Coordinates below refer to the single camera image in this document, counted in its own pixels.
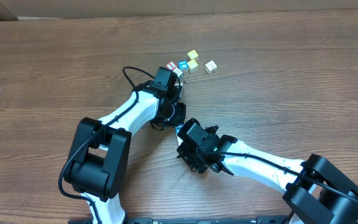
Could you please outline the blue letter P block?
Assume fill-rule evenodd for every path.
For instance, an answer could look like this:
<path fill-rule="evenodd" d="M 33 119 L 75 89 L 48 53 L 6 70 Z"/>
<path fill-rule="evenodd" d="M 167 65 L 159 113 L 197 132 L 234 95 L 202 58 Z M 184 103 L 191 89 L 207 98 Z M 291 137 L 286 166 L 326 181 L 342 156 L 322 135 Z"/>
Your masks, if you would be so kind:
<path fill-rule="evenodd" d="M 178 134 L 183 126 L 179 125 L 175 127 L 175 133 Z"/>

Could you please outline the white block hammer picture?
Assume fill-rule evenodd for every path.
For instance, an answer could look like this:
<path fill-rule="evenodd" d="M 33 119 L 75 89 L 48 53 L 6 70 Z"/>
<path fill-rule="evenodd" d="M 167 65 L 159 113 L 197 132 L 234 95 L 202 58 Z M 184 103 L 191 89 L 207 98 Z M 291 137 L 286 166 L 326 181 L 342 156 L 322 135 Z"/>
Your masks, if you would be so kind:
<path fill-rule="evenodd" d="M 182 144 L 183 140 L 179 136 L 177 136 L 177 139 L 178 139 L 178 145 L 180 146 Z"/>

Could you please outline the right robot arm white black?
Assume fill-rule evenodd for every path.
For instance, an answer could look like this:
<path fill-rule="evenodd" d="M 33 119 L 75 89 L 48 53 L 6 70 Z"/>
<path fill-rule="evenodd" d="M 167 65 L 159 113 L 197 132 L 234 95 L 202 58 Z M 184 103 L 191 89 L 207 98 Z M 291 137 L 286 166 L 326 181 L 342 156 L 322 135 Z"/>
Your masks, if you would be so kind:
<path fill-rule="evenodd" d="M 289 223 L 358 222 L 358 186 L 325 157 L 286 159 L 218 136 L 217 130 L 203 128 L 194 118 L 178 129 L 178 156 L 191 171 L 243 176 L 280 192 L 291 208 Z"/>

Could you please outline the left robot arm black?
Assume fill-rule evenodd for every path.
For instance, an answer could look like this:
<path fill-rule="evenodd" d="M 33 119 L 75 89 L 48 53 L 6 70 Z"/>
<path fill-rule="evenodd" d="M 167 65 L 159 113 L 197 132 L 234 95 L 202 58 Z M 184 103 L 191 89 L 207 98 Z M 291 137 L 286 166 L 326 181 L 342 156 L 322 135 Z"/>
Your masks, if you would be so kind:
<path fill-rule="evenodd" d="M 86 201 L 91 210 L 85 223 L 126 222 L 119 192 L 133 135 L 146 123 L 157 131 L 184 123 L 186 105 L 179 101 L 183 86 L 173 70 L 159 67 L 150 80 L 131 87 L 130 98 L 114 112 L 78 123 L 60 172 L 60 193 Z"/>

